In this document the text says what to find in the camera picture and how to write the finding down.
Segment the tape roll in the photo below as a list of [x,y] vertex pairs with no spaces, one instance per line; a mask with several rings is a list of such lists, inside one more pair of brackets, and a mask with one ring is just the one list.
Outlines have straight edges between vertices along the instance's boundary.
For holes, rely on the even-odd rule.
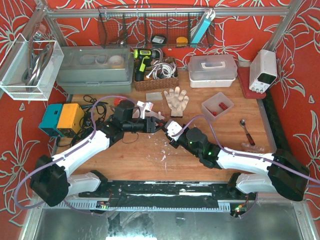
[[120,55],[113,55],[109,58],[108,65],[112,69],[123,69],[125,67],[125,59]]

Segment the metal spoon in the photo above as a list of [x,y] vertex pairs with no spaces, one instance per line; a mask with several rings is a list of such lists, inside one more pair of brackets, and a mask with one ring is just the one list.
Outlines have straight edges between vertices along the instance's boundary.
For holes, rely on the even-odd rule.
[[246,128],[246,120],[243,118],[239,123],[240,123],[240,126],[243,127],[243,129],[244,129],[245,135],[248,138],[250,145],[251,146],[256,145],[255,141],[253,140],[252,136],[250,135],[250,133],[248,132],[248,130]]

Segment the teal box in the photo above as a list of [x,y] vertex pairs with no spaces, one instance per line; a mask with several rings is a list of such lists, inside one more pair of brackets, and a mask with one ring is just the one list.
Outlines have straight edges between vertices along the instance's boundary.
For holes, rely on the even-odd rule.
[[63,104],[61,103],[48,105],[43,115],[42,122],[39,124],[39,128],[50,137],[64,137],[64,135],[57,129],[62,108]]

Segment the red floral wallpaper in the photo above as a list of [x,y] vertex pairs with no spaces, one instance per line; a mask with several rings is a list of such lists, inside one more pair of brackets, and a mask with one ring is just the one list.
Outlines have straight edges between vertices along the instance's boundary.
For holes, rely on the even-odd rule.
[[[275,25],[267,31],[273,32]],[[276,46],[278,78],[271,88],[293,155],[320,179],[320,1],[305,0]],[[320,188],[308,188],[313,219],[320,232]]]
[[[22,32],[34,9],[33,0],[4,0],[0,5],[0,60]],[[47,30],[46,38],[51,38]],[[65,103],[67,94],[54,86],[49,101],[17,101],[7,94],[0,98],[0,226],[1,239],[15,240],[20,235],[26,211],[14,204],[16,186],[35,167],[37,159],[50,155],[54,139],[38,125],[48,104]],[[32,191],[25,185],[18,199],[28,204]]]
[[[33,0],[3,0],[0,6],[0,58],[17,37],[35,9]],[[91,9],[102,5],[172,4],[170,0],[48,0],[51,8]],[[286,6],[290,0],[186,0],[183,4],[223,7]],[[311,175],[320,177],[320,5],[306,0],[300,6],[276,47],[278,78],[271,92],[284,131],[294,155],[310,167]],[[99,45],[95,18],[58,19],[59,27],[70,46]],[[186,66],[193,55],[232,54],[241,61],[252,61],[275,30],[280,17],[217,17],[215,46],[212,48],[180,48],[166,50]],[[53,35],[48,31],[47,39]],[[34,167],[36,159],[50,154],[54,141],[41,130],[46,106],[63,103],[67,95],[55,86],[48,102],[13,101],[6,94],[0,99],[2,141],[0,144],[0,224],[2,239],[17,239],[25,212],[13,203],[17,182]],[[306,193],[312,215],[319,225],[319,189]],[[19,199],[28,202],[31,191],[27,186]]]

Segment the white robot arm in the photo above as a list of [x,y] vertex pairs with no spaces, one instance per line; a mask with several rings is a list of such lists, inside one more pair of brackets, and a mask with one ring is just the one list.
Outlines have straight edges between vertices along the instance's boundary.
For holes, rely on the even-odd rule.
[[[282,151],[259,154],[230,148],[223,150],[218,145],[209,142],[207,136],[196,127],[186,128],[177,135],[183,129],[177,122],[170,120],[166,123],[154,116],[133,120],[133,110],[133,103],[122,101],[116,107],[113,118],[99,126],[99,130],[86,139],[53,157],[40,157],[36,163],[36,169],[54,160],[61,160],[35,173],[31,177],[30,187],[51,207],[70,195],[82,192],[97,192],[97,194],[105,192],[108,179],[100,172],[92,170],[82,175],[72,175],[72,173],[92,156],[122,139],[124,132],[155,133],[162,129],[170,140],[170,145],[174,148],[182,146],[199,158],[200,162],[208,168],[237,169],[253,173],[235,173],[228,184],[231,189],[237,189],[246,194],[278,192],[290,200],[301,201],[303,199],[306,179],[289,173],[272,162],[262,160],[264,158],[277,161],[309,175],[309,170],[290,154]],[[261,160],[248,156],[258,156]]]
[[233,150],[227,147],[221,149],[208,141],[208,138],[198,128],[188,127],[181,132],[182,126],[173,120],[165,125],[165,134],[174,148],[182,146],[208,168],[237,169],[253,174],[234,173],[229,181],[230,188],[242,193],[269,192],[279,193],[283,197],[301,201],[307,185],[307,180],[292,172],[289,172],[274,161],[285,165],[306,176],[309,170],[291,154],[278,149],[275,153],[250,153]]

